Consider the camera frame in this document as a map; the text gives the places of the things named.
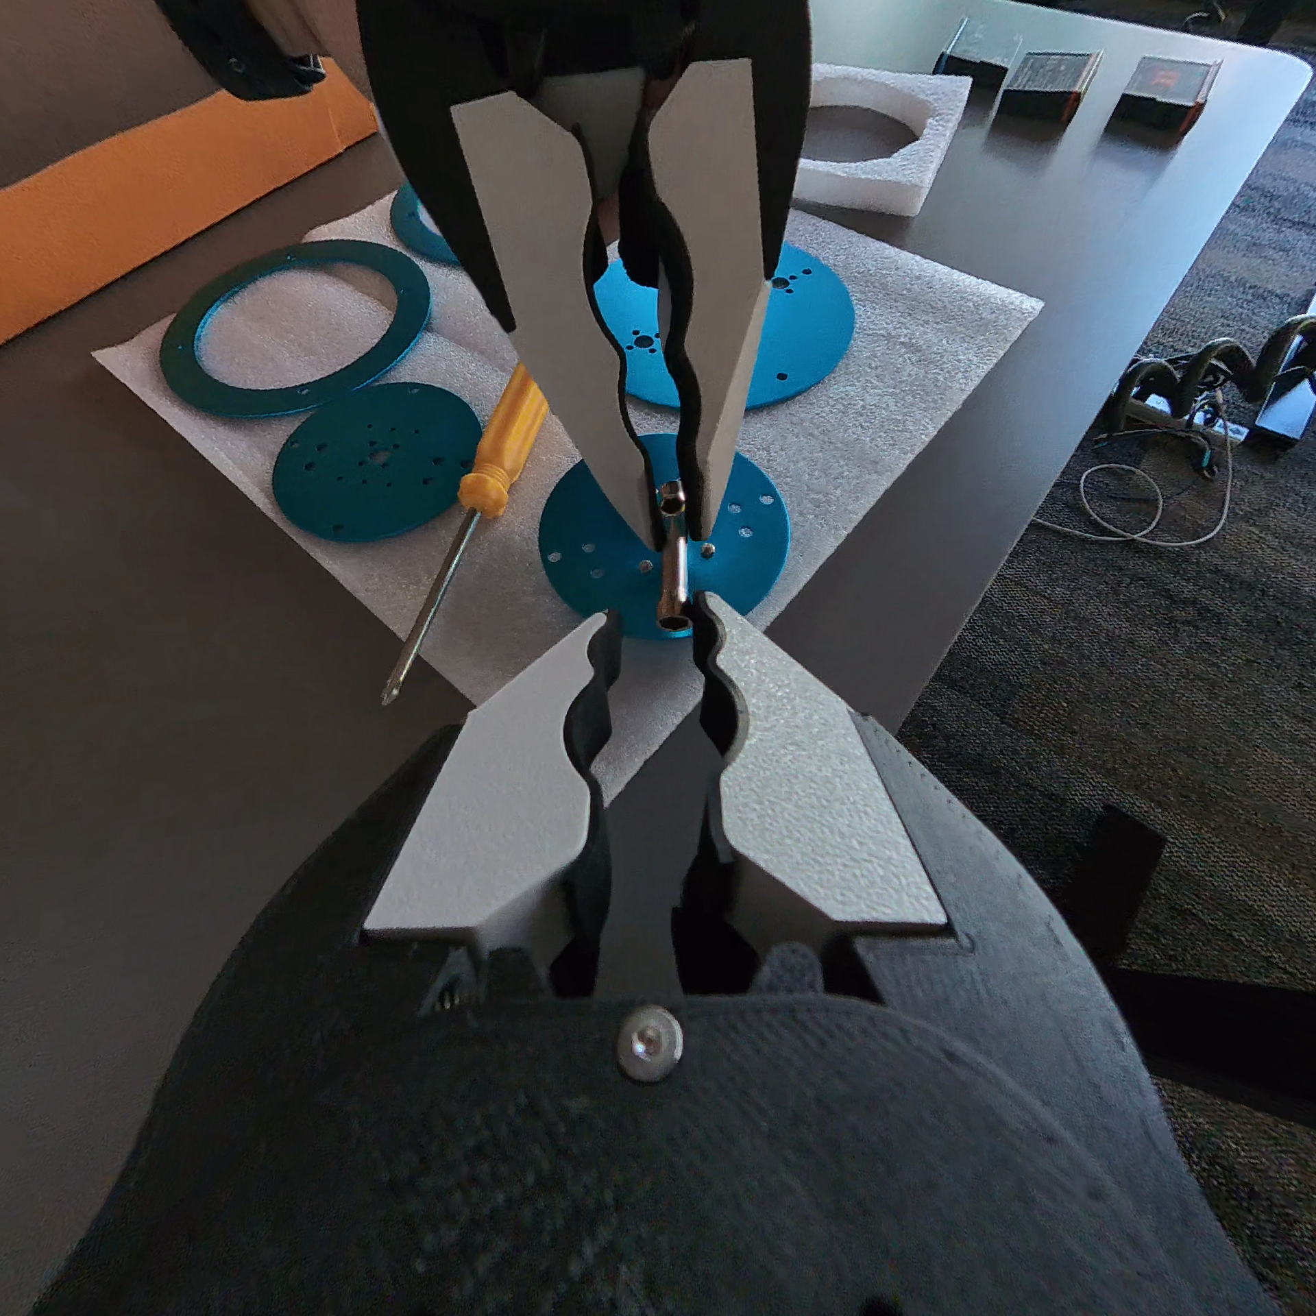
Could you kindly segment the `white foam block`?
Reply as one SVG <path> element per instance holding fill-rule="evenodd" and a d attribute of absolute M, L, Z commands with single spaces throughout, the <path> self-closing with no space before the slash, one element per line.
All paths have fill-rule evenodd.
<path fill-rule="evenodd" d="M 895 73 L 816 63 L 812 109 L 867 109 L 913 133 L 894 156 L 852 162 L 804 150 L 796 203 L 916 216 L 951 147 L 973 89 L 966 76 Z"/>

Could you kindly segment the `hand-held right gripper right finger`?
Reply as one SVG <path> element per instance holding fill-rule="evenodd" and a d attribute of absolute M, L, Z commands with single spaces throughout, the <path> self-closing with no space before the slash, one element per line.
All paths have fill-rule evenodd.
<path fill-rule="evenodd" d="M 696 661 L 723 767 L 688 869 L 688 990 L 747 990 L 779 944 L 950 933 L 852 708 L 714 592 Z"/>

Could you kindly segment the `yellow handled screwdriver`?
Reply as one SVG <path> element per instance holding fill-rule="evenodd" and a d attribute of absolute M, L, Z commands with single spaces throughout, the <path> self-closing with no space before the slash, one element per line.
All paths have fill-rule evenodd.
<path fill-rule="evenodd" d="M 481 438 L 471 469 L 460 483 L 458 501 L 464 506 L 464 519 L 419 607 L 404 653 L 387 680 L 383 693 L 385 708 L 392 705 L 401 695 L 404 683 L 419 655 L 426 634 L 434 625 L 436 614 L 454 583 L 478 522 L 495 519 L 506 514 L 509 491 L 521 475 L 546 415 L 546 396 L 529 369 L 518 365 Z"/>

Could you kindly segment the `large blue disc with cutout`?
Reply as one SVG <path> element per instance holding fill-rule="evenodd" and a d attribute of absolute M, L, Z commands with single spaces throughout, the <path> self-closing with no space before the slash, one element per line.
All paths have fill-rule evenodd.
<path fill-rule="evenodd" d="M 627 348 L 629 394 L 676 408 L 676 383 L 661 355 L 658 289 L 635 283 L 621 260 L 613 260 L 594 294 L 605 326 Z M 854 303 L 844 280 L 819 255 L 785 243 L 747 408 L 779 405 L 823 383 L 847 355 L 852 335 Z"/>

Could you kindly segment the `blue disc with brass standoffs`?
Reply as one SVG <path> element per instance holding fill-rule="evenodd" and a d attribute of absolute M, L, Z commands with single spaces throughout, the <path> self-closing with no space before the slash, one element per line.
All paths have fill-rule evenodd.
<path fill-rule="evenodd" d="M 581 616 L 616 610 L 627 636 L 672 641 L 656 618 L 659 555 L 618 515 L 585 464 L 552 491 L 539 546 L 550 582 L 568 607 Z M 691 589 L 712 591 L 750 616 L 779 582 L 788 549 L 782 494 L 759 465 L 736 455 L 712 540 L 691 544 Z"/>

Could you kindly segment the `orange cardboard box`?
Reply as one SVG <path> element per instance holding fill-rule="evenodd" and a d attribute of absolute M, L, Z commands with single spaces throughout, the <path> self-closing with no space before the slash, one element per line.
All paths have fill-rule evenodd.
<path fill-rule="evenodd" d="M 327 65 L 307 95 L 205 102 L 99 142 L 2 190 L 2 339 L 170 253 L 376 133 Z"/>

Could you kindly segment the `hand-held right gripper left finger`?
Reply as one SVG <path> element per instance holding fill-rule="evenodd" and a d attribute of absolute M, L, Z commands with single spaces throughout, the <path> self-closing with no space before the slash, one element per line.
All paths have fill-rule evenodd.
<path fill-rule="evenodd" d="M 612 855 L 591 765 L 619 661 L 619 616 L 594 614 L 468 716 L 368 935 L 521 946 L 560 994 L 594 990 Z"/>

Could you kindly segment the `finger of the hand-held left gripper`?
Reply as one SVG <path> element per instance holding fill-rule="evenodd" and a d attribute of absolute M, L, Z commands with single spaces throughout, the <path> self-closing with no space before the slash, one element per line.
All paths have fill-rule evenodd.
<path fill-rule="evenodd" d="M 586 280 L 596 236 L 585 142 L 507 89 L 454 106 L 519 361 L 537 380 L 616 510 L 661 544 L 656 482 L 621 399 L 621 348 Z"/>
<path fill-rule="evenodd" d="M 651 228 L 663 355 L 680 399 L 687 527 L 716 526 L 745 417 L 767 304 L 750 59 L 691 63 L 636 124 L 633 172 Z"/>

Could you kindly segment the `blue disc with many holes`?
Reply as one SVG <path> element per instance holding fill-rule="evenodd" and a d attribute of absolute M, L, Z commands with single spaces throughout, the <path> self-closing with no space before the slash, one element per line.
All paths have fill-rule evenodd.
<path fill-rule="evenodd" d="M 447 510 L 482 438 L 450 391 L 377 383 L 327 403 L 282 446 L 271 492 L 301 530 L 337 542 L 407 534 Z"/>

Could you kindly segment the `grey desk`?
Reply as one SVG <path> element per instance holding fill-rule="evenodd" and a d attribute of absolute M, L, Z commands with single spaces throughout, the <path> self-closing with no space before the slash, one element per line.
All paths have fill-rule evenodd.
<path fill-rule="evenodd" d="M 900 729 L 1309 86 L 1232 45 L 1176 150 L 1106 132 L 1098 22 L 1072 126 L 966 116 L 876 237 L 1043 298 L 961 411 L 772 624 Z M 287 879 L 466 698 L 91 352 L 216 274 L 392 190 L 372 138 L 2 346 L 2 1312 L 25 1313 L 121 1170 L 191 1016 Z"/>

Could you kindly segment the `white foam sheet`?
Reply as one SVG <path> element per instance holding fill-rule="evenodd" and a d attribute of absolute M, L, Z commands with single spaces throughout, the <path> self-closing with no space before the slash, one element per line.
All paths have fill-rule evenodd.
<path fill-rule="evenodd" d="M 743 607 L 759 628 L 780 616 L 1043 309 L 1022 292 L 808 212 L 790 215 L 786 237 L 842 275 L 855 329 L 820 386 L 745 417 L 740 453 L 776 482 L 793 530 L 782 579 L 756 610 Z M 368 275 L 277 280 L 274 292 L 253 294 L 253 307 L 236 311 L 236 326 L 221 328 L 221 367 L 254 381 L 321 373 L 387 328 L 387 307 L 368 288 Z M 458 515 L 447 510 L 434 526 L 377 546 L 334 546 L 294 530 L 271 494 L 276 451 L 294 422 L 220 420 L 181 403 L 158 367 L 170 326 L 156 321 L 92 355 L 404 634 Z M 578 624 L 552 591 L 537 550 L 545 501 L 576 457 L 560 422 L 550 420 L 509 510 L 476 542 L 426 642 L 423 658 L 473 702 L 490 698 Z"/>

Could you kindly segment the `black desk foot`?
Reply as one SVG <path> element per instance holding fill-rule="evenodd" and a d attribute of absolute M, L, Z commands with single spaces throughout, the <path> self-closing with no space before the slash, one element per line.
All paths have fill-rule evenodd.
<path fill-rule="evenodd" d="M 1315 372 L 1292 365 L 1283 369 L 1249 428 L 1251 445 L 1292 451 L 1302 443 L 1315 414 Z"/>

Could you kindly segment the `silver socket wrench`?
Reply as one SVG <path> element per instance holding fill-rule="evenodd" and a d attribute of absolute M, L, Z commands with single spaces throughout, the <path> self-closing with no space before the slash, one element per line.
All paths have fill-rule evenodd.
<path fill-rule="evenodd" d="M 658 509 L 663 526 L 661 549 L 661 595 L 658 600 L 658 624 L 665 634 L 685 636 L 692 629 L 688 614 L 688 570 L 687 570 L 687 497 L 680 479 L 658 488 Z"/>

